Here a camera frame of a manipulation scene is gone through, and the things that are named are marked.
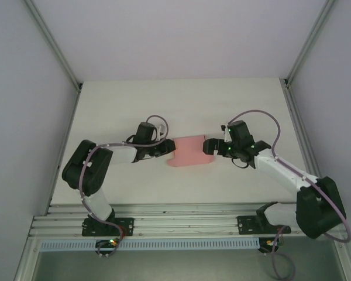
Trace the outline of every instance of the purple cable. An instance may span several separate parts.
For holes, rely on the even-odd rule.
[[[86,169],[87,169],[87,165],[88,165],[88,163],[90,162],[91,157],[92,157],[93,154],[94,154],[98,149],[100,149],[100,148],[107,148],[107,147],[110,147],[110,146],[113,146],[113,147],[114,147],[114,146],[134,146],[134,147],[139,147],[139,148],[150,148],[150,147],[152,147],[152,146],[156,146],[156,145],[159,145],[160,143],[164,142],[164,141],[165,141],[165,138],[168,136],[168,132],[169,132],[169,125],[168,125],[168,122],[167,122],[163,117],[161,117],[160,115],[151,115],[151,116],[149,116],[149,117],[147,118],[146,122],[148,122],[149,119],[154,118],[154,117],[160,118],[162,121],[164,121],[165,127],[166,127],[166,133],[165,133],[164,137],[163,137],[162,139],[160,139],[158,142],[152,143],[151,145],[135,145],[135,144],[126,143],[126,142],[122,142],[122,143],[106,143],[106,144],[103,144],[103,145],[96,145],[96,147],[94,147],[94,148],[90,151],[90,153],[88,154],[88,156],[87,156],[87,158],[86,158],[86,160],[85,160],[85,162],[84,162],[84,164],[83,164],[83,167],[82,167],[82,171],[81,171],[81,175],[80,175],[80,179],[79,179],[79,184],[78,184],[78,189],[79,189],[79,192],[80,192],[80,196],[81,196],[81,200],[82,200],[83,206],[87,209],[89,215],[90,215],[93,219],[97,220],[98,222],[101,222],[102,224],[111,225],[111,226],[115,227],[116,229],[118,229],[118,231],[119,231],[119,241],[118,241],[116,247],[114,247],[114,249],[112,250],[112,252],[109,253],[108,256],[113,255],[113,254],[117,251],[117,249],[118,249],[118,247],[119,247],[119,245],[120,245],[120,243],[121,243],[121,241],[122,241],[122,239],[123,239],[123,232],[122,232],[122,229],[121,229],[118,225],[116,225],[116,224],[114,224],[114,223],[112,223],[112,222],[109,222],[109,221],[103,221],[103,220],[99,219],[99,218],[92,212],[92,210],[88,207],[88,205],[85,203],[85,201],[84,201],[85,195],[84,195],[84,193],[83,193],[83,187],[82,187],[83,177],[84,177],[84,174],[85,174]]]
[[[251,112],[258,112],[258,113],[262,113],[262,114],[265,114],[267,116],[269,116],[277,125],[277,136],[273,142],[273,145],[272,145],[272,148],[271,148],[271,152],[273,154],[273,157],[279,162],[279,164],[281,164],[282,166],[284,166],[286,169],[292,171],[294,174],[296,174],[298,177],[300,178],[303,178],[303,175],[301,173],[299,173],[298,171],[296,171],[295,169],[293,169],[291,166],[289,166],[288,164],[286,164],[284,161],[282,161],[276,154],[276,145],[277,145],[277,142],[280,138],[280,135],[281,135],[281,126],[280,126],[280,123],[278,122],[278,120],[270,113],[266,112],[266,111],[263,111],[263,110],[259,110],[259,109],[252,109],[252,110],[247,110],[245,112],[242,112],[241,114],[238,114],[237,116],[235,116],[232,120],[229,121],[229,124],[232,123],[233,121],[235,121],[236,119],[238,119],[239,117],[241,117],[242,115],[244,114],[247,114],[247,113],[251,113]],[[339,218],[341,219],[342,223],[344,224],[345,228],[346,228],[346,232],[347,232],[347,238],[346,239],[340,239],[340,238],[337,238],[337,237],[334,237],[330,234],[327,234],[327,233],[324,233],[325,236],[335,240],[335,241],[338,241],[338,242],[341,242],[341,243],[348,243],[351,241],[351,228],[346,220],[346,218],[343,216],[342,212],[338,209],[338,207],[334,204],[334,202],[321,190],[320,187],[318,187],[315,183],[313,183],[313,181],[311,181],[309,178],[305,177],[304,179],[307,183],[309,183],[329,204],[330,206],[334,209],[334,211],[337,213],[337,215],[339,216]],[[274,269],[274,272],[276,273],[277,277],[280,279],[280,280],[283,280],[283,281],[291,281],[293,280],[293,278],[295,277],[295,266],[294,266],[294,274],[292,274],[290,276],[289,279],[284,279],[282,278],[279,274],[278,274],[278,270],[277,270],[277,267],[276,267],[276,262],[274,261],[274,254],[280,254],[280,253],[276,253],[274,250],[275,250],[275,247],[276,247],[276,244],[277,244],[277,240],[280,236],[280,234],[282,233],[283,229],[285,227],[282,227],[279,232],[277,233],[276,235],[276,238],[274,240],[274,243],[273,243],[273,248],[272,248],[272,264],[273,264],[273,269]],[[294,264],[294,262],[291,260],[291,258],[289,256],[287,256],[286,254],[283,254],[281,253],[281,255],[283,256],[286,256],[292,264]]]
[[[100,250],[101,250],[101,248],[102,248],[103,246],[107,246],[107,245],[109,245],[108,242],[103,242],[103,243],[100,243],[100,244],[99,244],[98,250],[97,250],[97,252],[98,252],[99,255],[100,255]]]

